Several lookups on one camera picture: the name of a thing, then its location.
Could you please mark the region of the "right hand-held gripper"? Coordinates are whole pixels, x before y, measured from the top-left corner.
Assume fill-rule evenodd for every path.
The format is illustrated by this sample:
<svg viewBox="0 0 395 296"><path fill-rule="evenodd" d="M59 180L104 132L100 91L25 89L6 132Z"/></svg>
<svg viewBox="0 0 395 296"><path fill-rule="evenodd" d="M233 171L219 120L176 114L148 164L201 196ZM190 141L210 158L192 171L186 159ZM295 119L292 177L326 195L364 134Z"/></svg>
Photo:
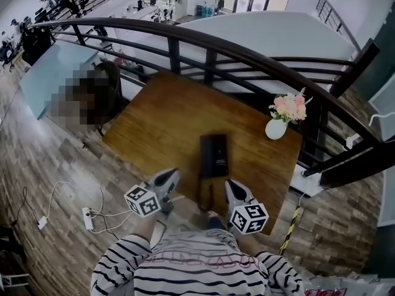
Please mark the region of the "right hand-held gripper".
<svg viewBox="0 0 395 296"><path fill-rule="evenodd" d="M261 232L268 221L265 206L258 201L238 205L234 208L234 198L238 201L249 202L252 199L251 190L234 179L225 181L225 197L228 209L232 210L230 224L241 234Z"/></svg>

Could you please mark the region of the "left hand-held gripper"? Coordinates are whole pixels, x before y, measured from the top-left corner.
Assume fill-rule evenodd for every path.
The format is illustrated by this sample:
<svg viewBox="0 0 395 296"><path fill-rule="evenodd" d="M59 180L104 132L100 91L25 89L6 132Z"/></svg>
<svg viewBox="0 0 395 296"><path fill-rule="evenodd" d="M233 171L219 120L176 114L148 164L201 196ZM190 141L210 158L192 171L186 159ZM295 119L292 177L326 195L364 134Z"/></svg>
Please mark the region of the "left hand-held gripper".
<svg viewBox="0 0 395 296"><path fill-rule="evenodd" d="M163 186L169 182L168 193L170 194L178 185L180 180L180 172L178 168L167 169L158 172L153 177L155 186ZM168 216L173 210L173 204L168 197L159 200L157 194L149 188L134 185L124 194L124 199L130 210L142 218L156 213L162 212Z"/></svg>

